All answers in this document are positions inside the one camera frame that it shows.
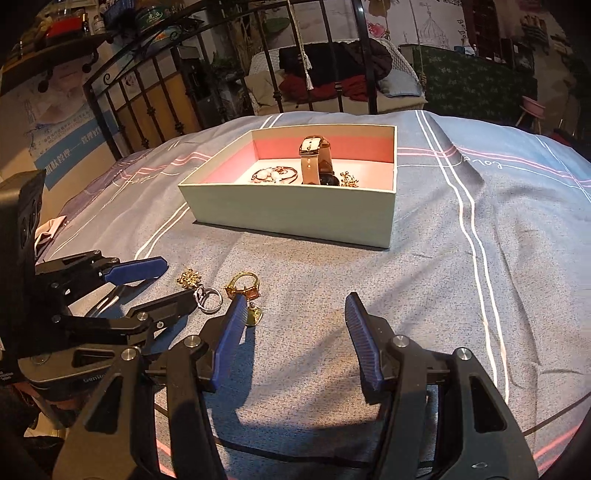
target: earring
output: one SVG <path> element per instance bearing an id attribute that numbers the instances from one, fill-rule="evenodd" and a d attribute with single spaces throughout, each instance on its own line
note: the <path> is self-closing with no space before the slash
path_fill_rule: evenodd
<path id="1" fill-rule="evenodd" d="M 348 171 L 342 171 L 340 173 L 340 176 L 343 177 L 343 180 L 341 181 L 341 185 L 343 187 L 358 187 L 359 185 L 357 185 L 358 181 L 355 177 L 353 177 L 351 174 L 349 174 Z"/>

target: bracelet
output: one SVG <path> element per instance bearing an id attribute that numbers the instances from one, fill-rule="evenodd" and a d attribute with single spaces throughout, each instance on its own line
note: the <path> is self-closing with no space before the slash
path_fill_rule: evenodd
<path id="1" fill-rule="evenodd" d="M 253 183 L 293 183 L 297 178 L 297 170 L 292 167 L 268 167 L 262 168 L 251 177 Z"/>

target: wall shelf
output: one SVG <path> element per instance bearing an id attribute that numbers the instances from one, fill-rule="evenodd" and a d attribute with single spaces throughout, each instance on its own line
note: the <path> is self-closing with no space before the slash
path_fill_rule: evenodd
<path id="1" fill-rule="evenodd" d="M 104 41 L 112 41 L 112 39 L 111 33 L 88 35 L 25 55 L 20 60 L 4 67 L 0 96 L 28 79 L 47 72 L 62 63 L 91 55 Z"/>

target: blue bedsheet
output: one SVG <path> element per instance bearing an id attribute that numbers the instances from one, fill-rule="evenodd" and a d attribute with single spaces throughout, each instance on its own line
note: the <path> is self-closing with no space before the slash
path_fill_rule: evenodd
<path id="1" fill-rule="evenodd" d="M 319 123 L 398 125 L 389 250 L 196 223 L 177 187 L 191 171 L 250 129 Z M 162 255 L 170 264 L 106 315 L 177 291 L 174 280 L 187 267 L 218 288 L 242 270 L 260 276 L 265 316 L 246 332 L 221 392 L 206 399 L 224 465 L 239 480 L 364 478 L 381 422 L 378 408 L 363 401 L 343 320 L 353 290 L 370 313 L 424 348 L 474 351 L 540 471 L 591 406 L 587 398 L 536 428 L 591 384 L 591 164 L 547 137 L 422 111 L 240 118 L 126 166 L 46 259 L 95 248 L 122 261 Z M 82 300 L 78 313 L 102 294 Z M 163 333 L 160 347 L 197 333 L 206 319 L 193 313 Z M 164 393 L 157 402 L 166 407 Z M 160 413 L 157 425 L 169 471 Z"/>

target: poster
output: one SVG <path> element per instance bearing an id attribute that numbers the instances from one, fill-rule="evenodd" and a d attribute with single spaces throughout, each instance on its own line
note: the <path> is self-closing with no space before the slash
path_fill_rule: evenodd
<path id="1" fill-rule="evenodd" d="M 27 114 L 28 151 L 35 166 L 47 170 L 50 190 L 105 142 L 84 95 L 87 75 L 82 72 L 83 63 L 81 59 L 56 67 L 44 93 L 37 89 L 39 77 L 18 89 L 18 100 Z M 105 118 L 115 133 L 112 113 L 107 112 Z"/>
<path id="2" fill-rule="evenodd" d="M 370 36 L 384 37 L 387 31 L 394 45 L 420 41 L 453 50 L 467 36 L 461 0 L 365 0 L 363 4 Z"/>

